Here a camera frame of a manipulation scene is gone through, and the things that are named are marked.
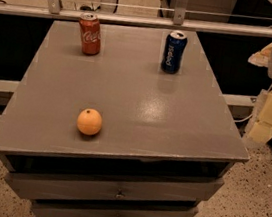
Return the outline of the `metal railing frame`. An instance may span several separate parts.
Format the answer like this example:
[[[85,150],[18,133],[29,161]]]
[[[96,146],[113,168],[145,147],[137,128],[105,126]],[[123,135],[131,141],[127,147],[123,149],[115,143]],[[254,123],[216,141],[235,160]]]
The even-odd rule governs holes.
[[[186,10],[181,2],[167,8],[164,0],[0,0],[0,13],[74,21],[84,6],[104,23],[272,38],[272,18]]]

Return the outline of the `orange fruit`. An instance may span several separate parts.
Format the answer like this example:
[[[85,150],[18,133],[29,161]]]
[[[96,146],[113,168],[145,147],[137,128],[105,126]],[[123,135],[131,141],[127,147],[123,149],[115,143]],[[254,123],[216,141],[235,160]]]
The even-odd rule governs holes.
[[[102,128],[102,116],[100,112],[93,108],[82,110],[77,118],[77,128],[79,132],[84,135],[95,135],[99,133]]]

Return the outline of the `blue pepsi can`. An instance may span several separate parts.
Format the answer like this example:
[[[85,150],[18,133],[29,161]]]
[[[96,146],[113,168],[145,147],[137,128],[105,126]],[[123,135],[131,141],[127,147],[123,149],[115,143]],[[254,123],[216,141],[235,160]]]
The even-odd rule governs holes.
[[[179,72],[183,52],[188,44],[187,35],[182,31],[174,30],[166,37],[161,68],[167,74]]]

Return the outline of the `red coca-cola can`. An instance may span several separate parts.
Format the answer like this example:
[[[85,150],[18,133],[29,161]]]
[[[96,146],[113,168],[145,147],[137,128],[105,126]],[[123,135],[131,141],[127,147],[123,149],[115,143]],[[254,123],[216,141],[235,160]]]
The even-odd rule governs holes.
[[[98,54],[101,45],[100,22],[96,14],[83,13],[79,19],[83,54]]]

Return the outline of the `grey drawer cabinet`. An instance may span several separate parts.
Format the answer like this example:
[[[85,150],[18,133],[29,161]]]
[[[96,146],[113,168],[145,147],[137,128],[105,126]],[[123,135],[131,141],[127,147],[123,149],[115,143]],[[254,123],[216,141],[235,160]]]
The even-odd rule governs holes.
[[[193,217],[248,159],[197,35],[167,74],[163,29],[103,25],[93,56],[79,29],[53,23],[0,118],[7,183],[36,217]]]

